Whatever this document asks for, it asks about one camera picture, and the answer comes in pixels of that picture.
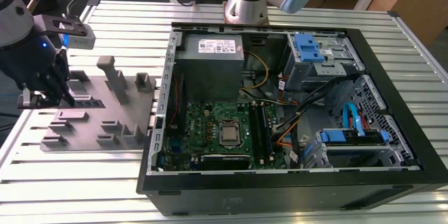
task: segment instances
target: power supply label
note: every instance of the power supply label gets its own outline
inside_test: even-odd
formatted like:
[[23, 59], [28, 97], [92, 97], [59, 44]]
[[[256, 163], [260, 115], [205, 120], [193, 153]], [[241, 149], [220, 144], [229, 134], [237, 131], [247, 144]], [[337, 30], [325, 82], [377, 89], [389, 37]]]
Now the power supply label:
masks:
[[208, 54], [236, 53], [235, 40], [201, 39], [199, 41], [199, 52]]

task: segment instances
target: label sticker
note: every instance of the label sticker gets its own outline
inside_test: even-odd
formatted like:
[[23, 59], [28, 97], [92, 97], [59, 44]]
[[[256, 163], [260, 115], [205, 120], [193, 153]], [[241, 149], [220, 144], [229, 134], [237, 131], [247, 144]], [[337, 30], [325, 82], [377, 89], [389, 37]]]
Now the label sticker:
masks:
[[299, 143], [307, 143], [309, 140], [309, 137], [307, 135], [303, 135], [301, 138], [299, 139]]
[[233, 54], [235, 50], [235, 40], [201, 39], [199, 41], [199, 53]]
[[296, 153], [293, 151], [291, 151], [289, 157], [291, 157], [292, 161], [295, 161], [295, 162], [299, 161], [299, 156], [296, 155]]
[[284, 81], [279, 81], [279, 89], [285, 90], [285, 82]]
[[331, 51], [331, 50], [320, 50], [320, 53], [323, 54], [323, 55], [333, 55], [333, 52]]

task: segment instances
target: blue plastic latch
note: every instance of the blue plastic latch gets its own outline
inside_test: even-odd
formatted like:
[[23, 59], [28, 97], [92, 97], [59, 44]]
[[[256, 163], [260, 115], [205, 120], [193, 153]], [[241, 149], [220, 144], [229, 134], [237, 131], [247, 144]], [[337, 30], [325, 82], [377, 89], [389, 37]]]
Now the blue plastic latch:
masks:
[[312, 149], [313, 149], [313, 145], [311, 144], [311, 145], [308, 145], [305, 151], [303, 152], [303, 155], [301, 155], [301, 156], [303, 156], [304, 158], [305, 158], [307, 154], [311, 152]]
[[320, 133], [320, 137], [323, 139], [323, 142], [327, 143], [341, 143], [347, 142], [344, 132], [343, 131], [324, 131]]
[[319, 43], [309, 34], [295, 34], [296, 49], [300, 53], [300, 60], [303, 62], [324, 62], [325, 57], [320, 54]]
[[387, 131], [380, 131], [381, 137], [383, 137], [383, 141], [387, 144], [391, 140], [389, 138], [389, 134], [387, 133]]
[[323, 142], [327, 143], [328, 142], [328, 135], [325, 132], [320, 133], [320, 138], [323, 139]]

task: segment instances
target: green motherboard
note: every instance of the green motherboard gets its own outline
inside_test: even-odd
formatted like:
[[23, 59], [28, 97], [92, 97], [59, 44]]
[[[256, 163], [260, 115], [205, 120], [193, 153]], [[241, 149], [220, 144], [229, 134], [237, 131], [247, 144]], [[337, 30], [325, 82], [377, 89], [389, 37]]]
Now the green motherboard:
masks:
[[[268, 127], [277, 123], [276, 108], [273, 104], [256, 104], [264, 106]], [[251, 156], [249, 169], [285, 168], [283, 152], [272, 151], [272, 143], [265, 148], [269, 150], [269, 159], [260, 161], [253, 155], [253, 131], [251, 129], [248, 103], [189, 103], [187, 109], [185, 134], [183, 138], [169, 138], [164, 142], [167, 163], [172, 170], [196, 170], [197, 160], [201, 155], [248, 155]], [[225, 145], [223, 140], [223, 125], [236, 125], [239, 144]]]

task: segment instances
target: ram slot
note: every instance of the ram slot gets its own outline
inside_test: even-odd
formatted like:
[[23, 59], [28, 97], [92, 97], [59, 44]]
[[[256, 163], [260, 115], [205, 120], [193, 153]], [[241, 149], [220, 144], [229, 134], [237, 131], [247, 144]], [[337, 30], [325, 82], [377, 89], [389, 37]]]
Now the ram slot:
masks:
[[265, 164], [269, 158], [267, 142], [267, 125], [263, 106], [249, 104], [249, 124], [252, 136], [253, 157], [257, 164]]

